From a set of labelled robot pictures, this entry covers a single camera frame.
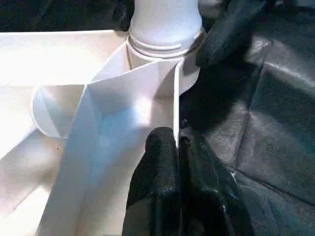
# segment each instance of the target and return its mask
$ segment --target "white cylindrical pipe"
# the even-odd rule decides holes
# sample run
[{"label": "white cylindrical pipe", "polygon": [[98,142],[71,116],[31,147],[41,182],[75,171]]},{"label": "white cylindrical pipe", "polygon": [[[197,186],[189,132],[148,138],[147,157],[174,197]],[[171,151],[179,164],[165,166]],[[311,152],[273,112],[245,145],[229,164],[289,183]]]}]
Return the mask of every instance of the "white cylindrical pipe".
[{"label": "white cylindrical pipe", "polygon": [[182,56],[204,36],[198,0],[135,0],[129,31],[132,46],[144,55]]}]

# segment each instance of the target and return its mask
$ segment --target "black glove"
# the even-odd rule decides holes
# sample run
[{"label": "black glove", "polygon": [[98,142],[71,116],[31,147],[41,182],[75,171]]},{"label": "black glove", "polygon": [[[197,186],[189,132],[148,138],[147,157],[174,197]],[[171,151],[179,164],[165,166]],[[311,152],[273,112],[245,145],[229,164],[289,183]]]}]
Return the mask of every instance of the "black glove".
[{"label": "black glove", "polygon": [[232,0],[209,30],[197,54],[196,64],[208,67],[246,44],[258,17],[275,3],[276,0]]},{"label": "black glove", "polygon": [[157,128],[130,183],[123,235],[253,235],[232,175],[205,140]]}]

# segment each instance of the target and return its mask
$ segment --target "white plastic tube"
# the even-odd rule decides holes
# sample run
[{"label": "white plastic tube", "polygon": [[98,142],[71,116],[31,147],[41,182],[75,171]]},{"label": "white plastic tube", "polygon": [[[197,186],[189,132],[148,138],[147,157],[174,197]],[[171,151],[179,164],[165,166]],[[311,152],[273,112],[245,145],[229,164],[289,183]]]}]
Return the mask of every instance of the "white plastic tube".
[{"label": "white plastic tube", "polygon": [[182,56],[204,35],[198,0],[135,0],[129,31],[133,47],[144,55]]}]

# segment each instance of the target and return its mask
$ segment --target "black rubber glove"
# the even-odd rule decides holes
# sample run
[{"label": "black rubber glove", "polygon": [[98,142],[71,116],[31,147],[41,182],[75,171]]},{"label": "black rubber glove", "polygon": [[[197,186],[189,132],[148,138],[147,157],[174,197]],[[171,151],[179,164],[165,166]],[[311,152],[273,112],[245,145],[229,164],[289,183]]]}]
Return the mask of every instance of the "black rubber glove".
[{"label": "black rubber glove", "polygon": [[246,44],[258,17],[275,3],[276,0],[232,0],[209,30],[197,54],[196,64],[208,67]]},{"label": "black rubber glove", "polygon": [[231,173],[205,139],[185,129],[180,139],[183,226],[188,236],[252,236],[247,209]]},{"label": "black rubber glove", "polygon": [[157,128],[130,183],[123,235],[253,235],[232,175],[205,140]]},{"label": "black rubber glove", "polygon": [[178,168],[172,129],[153,130],[131,179],[123,236],[180,235]]}]

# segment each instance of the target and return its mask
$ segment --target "gloved finger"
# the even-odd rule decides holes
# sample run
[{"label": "gloved finger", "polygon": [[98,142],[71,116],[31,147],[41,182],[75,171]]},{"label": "gloved finger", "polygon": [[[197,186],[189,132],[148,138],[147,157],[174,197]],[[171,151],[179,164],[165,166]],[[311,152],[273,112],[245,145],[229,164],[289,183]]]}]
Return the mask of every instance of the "gloved finger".
[{"label": "gloved finger", "polygon": [[258,17],[275,3],[276,0],[232,0],[209,30],[196,64],[200,67],[215,64],[246,43]]},{"label": "gloved finger", "polygon": [[153,130],[145,148],[131,179],[122,235],[179,235],[179,164],[172,129]]},{"label": "gloved finger", "polygon": [[231,173],[204,138],[189,129],[181,132],[180,172],[183,225],[188,235],[253,235]]}]

